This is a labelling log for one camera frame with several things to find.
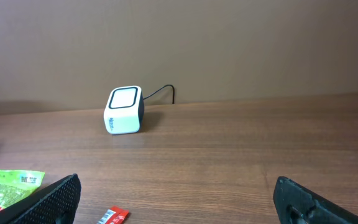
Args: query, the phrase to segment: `plastic packaging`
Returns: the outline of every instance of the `plastic packaging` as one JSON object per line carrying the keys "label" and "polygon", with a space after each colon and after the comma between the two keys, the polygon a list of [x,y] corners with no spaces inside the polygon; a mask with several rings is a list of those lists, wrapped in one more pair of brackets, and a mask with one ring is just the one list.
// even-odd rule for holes
{"label": "plastic packaging", "polygon": [[39,171],[0,170],[0,211],[34,192],[44,175]]}
{"label": "plastic packaging", "polygon": [[97,224],[121,224],[128,214],[129,211],[126,211],[117,206],[113,206],[107,210],[107,212],[103,215],[102,219],[100,219]]}

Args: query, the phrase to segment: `black plastic part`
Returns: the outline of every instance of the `black plastic part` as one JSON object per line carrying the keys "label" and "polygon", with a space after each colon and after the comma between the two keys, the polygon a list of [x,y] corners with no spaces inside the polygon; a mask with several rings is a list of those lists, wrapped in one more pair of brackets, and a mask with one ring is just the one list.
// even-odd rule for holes
{"label": "black plastic part", "polygon": [[279,177],[273,195],[281,224],[358,224],[358,216],[297,184]]}
{"label": "black plastic part", "polygon": [[137,109],[137,114],[139,115],[139,124],[142,123],[143,115],[144,115],[144,101],[143,101],[143,94],[140,93],[139,99],[139,108]]}
{"label": "black plastic part", "polygon": [[81,183],[69,175],[0,211],[0,224],[72,224],[80,202]]}

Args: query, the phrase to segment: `wood grain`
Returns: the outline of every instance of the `wood grain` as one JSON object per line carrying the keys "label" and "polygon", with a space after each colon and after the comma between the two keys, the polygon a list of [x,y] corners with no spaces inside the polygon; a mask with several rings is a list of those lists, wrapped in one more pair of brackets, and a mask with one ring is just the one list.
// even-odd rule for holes
{"label": "wood grain", "polygon": [[285,175],[358,215],[358,94],[148,106],[109,135],[103,110],[0,116],[0,169],[77,173],[75,223],[278,223]]}

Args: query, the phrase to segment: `brown wall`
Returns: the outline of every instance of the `brown wall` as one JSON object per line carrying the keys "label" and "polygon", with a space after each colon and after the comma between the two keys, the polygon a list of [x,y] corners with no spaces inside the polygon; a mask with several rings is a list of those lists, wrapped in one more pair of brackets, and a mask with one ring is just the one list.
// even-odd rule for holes
{"label": "brown wall", "polygon": [[178,103],[357,92],[358,1],[0,1],[0,113],[166,83]]}

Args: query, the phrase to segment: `power cord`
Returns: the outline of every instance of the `power cord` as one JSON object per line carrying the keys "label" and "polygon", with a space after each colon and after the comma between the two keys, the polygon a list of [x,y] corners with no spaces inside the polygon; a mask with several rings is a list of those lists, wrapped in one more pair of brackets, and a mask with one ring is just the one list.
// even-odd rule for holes
{"label": "power cord", "polygon": [[167,85],[161,87],[159,90],[155,91],[155,92],[152,93],[151,95],[149,95],[149,96],[143,98],[143,100],[146,100],[147,98],[150,98],[152,95],[156,94],[158,91],[162,90],[163,88],[165,88],[165,87],[167,87],[167,86],[172,87],[172,104],[175,104],[175,87],[173,87],[173,85],[171,85],[171,84],[167,84]]}

